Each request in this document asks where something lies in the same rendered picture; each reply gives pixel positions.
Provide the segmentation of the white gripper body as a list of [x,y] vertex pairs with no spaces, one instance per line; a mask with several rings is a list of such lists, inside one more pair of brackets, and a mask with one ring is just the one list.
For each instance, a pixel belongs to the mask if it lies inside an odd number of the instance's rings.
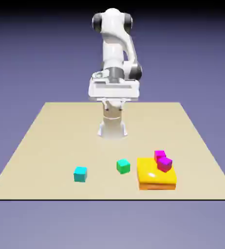
[[108,78],[91,78],[88,95],[96,101],[135,101],[140,95],[140,83],[137,80],[124,80],[121,78],[119,83],[110,83]]

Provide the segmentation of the small green cube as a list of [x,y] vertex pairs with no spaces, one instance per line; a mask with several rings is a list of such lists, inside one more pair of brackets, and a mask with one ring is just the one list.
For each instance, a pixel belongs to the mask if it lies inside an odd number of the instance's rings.
[[131,164],[127,159],[120,159],[116,162],[116,169],[120,174],[126,174],[130,172]]

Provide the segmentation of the small magenta cube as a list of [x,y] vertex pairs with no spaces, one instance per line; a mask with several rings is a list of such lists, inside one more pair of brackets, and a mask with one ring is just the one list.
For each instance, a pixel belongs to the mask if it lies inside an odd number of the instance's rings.
[[160,158],[166,157],[164,150],[155,150],[154,151],[154,159],[156,162],[159,161]]

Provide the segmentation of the small purple cube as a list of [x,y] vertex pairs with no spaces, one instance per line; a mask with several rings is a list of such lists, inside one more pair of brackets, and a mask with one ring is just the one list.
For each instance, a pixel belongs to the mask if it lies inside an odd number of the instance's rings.
[[168,172],[172,167],[172,159],[161,157],[157,161],[157,168],[162,172]]

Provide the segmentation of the small cyan cube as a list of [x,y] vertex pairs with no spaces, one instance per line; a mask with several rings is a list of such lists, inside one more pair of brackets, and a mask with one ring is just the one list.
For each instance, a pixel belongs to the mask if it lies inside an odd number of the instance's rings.
[[77,166],[74,170],[74,181],[85,182],[87,178],[87,167]]

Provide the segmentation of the large yellow box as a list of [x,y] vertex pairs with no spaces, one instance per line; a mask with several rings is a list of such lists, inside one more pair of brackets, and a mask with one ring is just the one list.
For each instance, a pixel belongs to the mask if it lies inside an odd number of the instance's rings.
[[154,158],[137,158],[137,178],[140,190],[175,190],[177,183],[174,167],[163,172]]

